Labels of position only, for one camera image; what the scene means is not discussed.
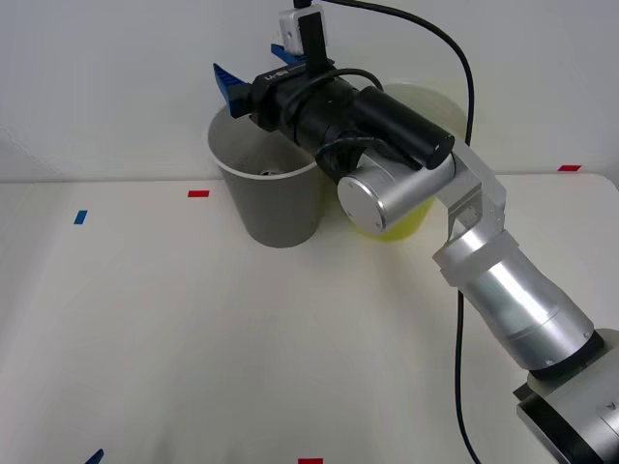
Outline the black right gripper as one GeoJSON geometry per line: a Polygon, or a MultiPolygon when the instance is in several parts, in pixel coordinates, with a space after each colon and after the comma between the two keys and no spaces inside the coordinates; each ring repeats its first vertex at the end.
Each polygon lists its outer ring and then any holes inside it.
{"type": "Polygon", "coordinates": [[[313,156],[323,146],[330,154],[361,155],[362,148],[347,140],[359,133],[349,116],[358,90],[346,78],[361,76],[362,71],[330,65],[311,75],[304,54],[293,54],[276,43],[271,44],[271,53],[287,67],[258,76],[252,85],[213,65],[230,116],[251,114],[261,129],[280,132],[313,156]]]}

